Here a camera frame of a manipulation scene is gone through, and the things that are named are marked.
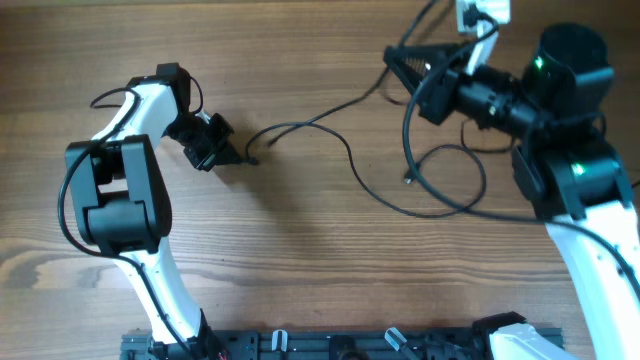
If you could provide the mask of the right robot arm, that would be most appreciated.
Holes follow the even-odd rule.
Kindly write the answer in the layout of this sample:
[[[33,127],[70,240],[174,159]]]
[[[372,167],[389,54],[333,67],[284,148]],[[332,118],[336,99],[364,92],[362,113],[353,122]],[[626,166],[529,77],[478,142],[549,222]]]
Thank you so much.
[[[471,64],[474,42],[390,46],[406,113],[434,124],[458,112],[517,140],[514,180],[560,251],[597,355],[639,355],[639,234],[633,188],[605,138],[614,78],[605,42],[576,23],[547,27],[523,76]]]

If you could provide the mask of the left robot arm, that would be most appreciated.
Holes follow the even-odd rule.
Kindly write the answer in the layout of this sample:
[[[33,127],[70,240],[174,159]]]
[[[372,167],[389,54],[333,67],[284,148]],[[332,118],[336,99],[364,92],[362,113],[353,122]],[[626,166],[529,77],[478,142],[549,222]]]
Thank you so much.
[[[92,139],[67,147],[67,172],[58,195],[65,235],[70,233],[65,199],[73,201],[81,238],[72,245],[112,260],[133,286],[151,323],[145,349],[157,359],[226,355],[172,255],[172,207],[155,155],[168,137],[199,171],[243,163],[229,140],[229,123],[218,113],[191,109],[196,85],[179,64],[165,63],[119,88],[124,101],[112,121]]]

